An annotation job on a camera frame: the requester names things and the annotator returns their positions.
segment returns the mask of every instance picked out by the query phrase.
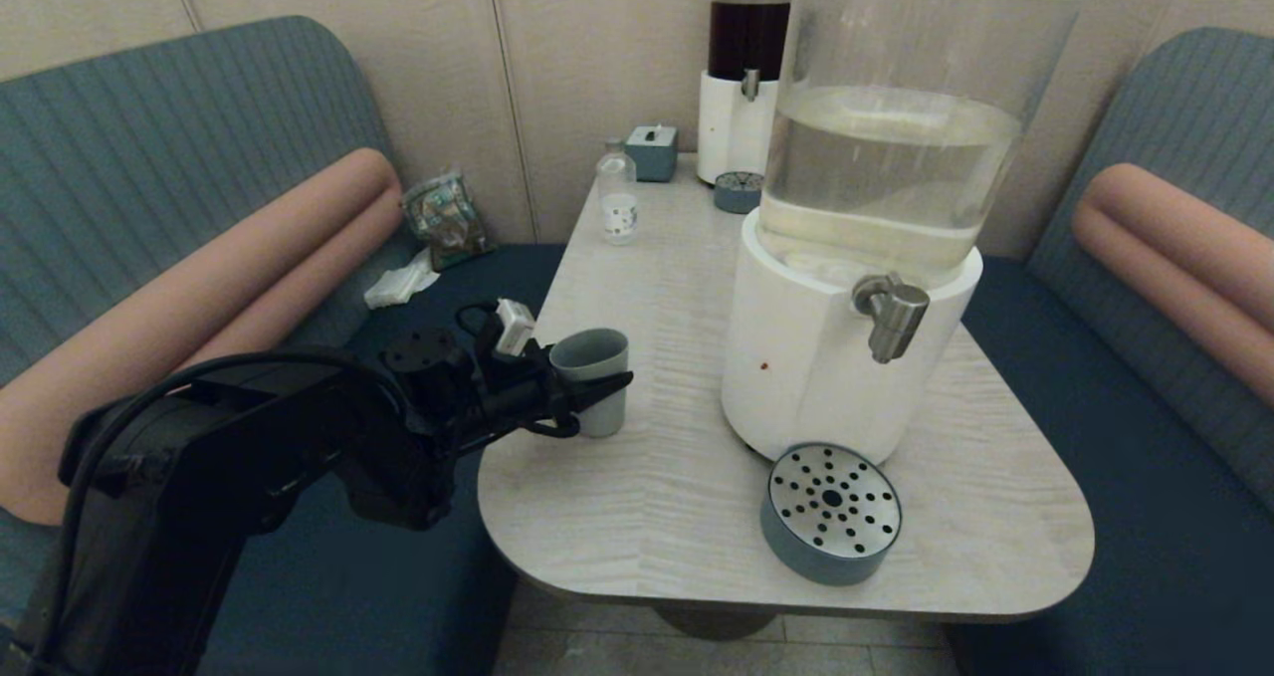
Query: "white table top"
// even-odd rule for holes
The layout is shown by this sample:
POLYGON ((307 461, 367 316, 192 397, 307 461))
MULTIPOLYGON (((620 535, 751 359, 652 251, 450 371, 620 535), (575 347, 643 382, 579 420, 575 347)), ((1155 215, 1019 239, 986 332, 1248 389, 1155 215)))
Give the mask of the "white table top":
POLYGON ((633 244, 605 244, 589 196, 536 339, 627 332, 627 419, 603 439, 519 432, 488 446, 478 500, 501 553, 541 587, 650 606, 1008 621, 1070 595, 1093 556, 1088 504, 964 327, 882 466, 903 527, 880 570, 826 587, 769 551, 769 463, 720 404, 743 218, 712 206, 693 160, 673 183, 640 183, 633 244))

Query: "blue striped upholstery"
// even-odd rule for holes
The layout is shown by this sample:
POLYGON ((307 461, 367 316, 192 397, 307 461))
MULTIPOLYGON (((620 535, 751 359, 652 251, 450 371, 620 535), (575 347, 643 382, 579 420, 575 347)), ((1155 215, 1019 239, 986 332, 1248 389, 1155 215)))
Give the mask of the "blue striped upholstery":
MULTIPOLYGON (((290 17, 0 84, 0 384, 138 286, 359 146, 390 151, 344 46, 290 17)), ((340 345, 396 237, 299 327, 340 345)))
POLYGON ((1071 237, 1089 181, 1124 162, 1274 236, 1274 38, 1196 29, 1147 56, 1028 264, 1274 509, 1274 411, 1071 237))

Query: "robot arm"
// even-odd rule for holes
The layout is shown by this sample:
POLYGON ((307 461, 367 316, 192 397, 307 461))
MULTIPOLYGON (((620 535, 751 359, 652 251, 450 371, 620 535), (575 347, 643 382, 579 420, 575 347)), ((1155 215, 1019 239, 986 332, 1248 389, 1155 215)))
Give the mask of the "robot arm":
POLYGON ((499 354, 506 321, 489 306, 480 370, 446 330, 383 350, 414 414, 334 350, 236 355, 140 411, 122 400, 85 414, 59 472, 71 485, 90 471, 82 514, 68 507, 74 559, 69 573, 50 559, 0 673, 194 673, 246 540, 318 477, 336 472, 361 517, 428 530, 461 454, 520 426, 572 437, 573 414, 632 381, 564 384, 533 340, 499 354))

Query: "metal drip tray top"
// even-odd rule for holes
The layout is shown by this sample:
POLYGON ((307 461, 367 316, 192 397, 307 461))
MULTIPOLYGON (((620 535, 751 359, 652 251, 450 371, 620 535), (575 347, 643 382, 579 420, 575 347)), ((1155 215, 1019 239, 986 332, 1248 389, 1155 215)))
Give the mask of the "metal drip tray top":
POLYGON ((769 472, 762 507, 766 540, 785 564, 829 584, 875 572, 898 539, 902 508, 893 485, 842 446, 795 446, 769 472))

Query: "metal spigot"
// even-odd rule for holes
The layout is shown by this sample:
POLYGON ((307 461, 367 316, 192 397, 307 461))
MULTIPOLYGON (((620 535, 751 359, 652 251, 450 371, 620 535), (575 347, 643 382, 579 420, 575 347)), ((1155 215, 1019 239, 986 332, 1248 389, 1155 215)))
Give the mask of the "metal spigot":
POLYGON ((866 276, 854 286, 854 307, 870 314, 875 326, 868 345, 879 364, 902 358, 916 335, 916 327, 929 308, 929 294, 907 285, 897 272, 888 276, 866 276))
POLYGON ((761 69, 744 69, 743 85, 739 89, 743 90, 743 95, 748 99, 748 103, 755 101, 761 93, 761 69))

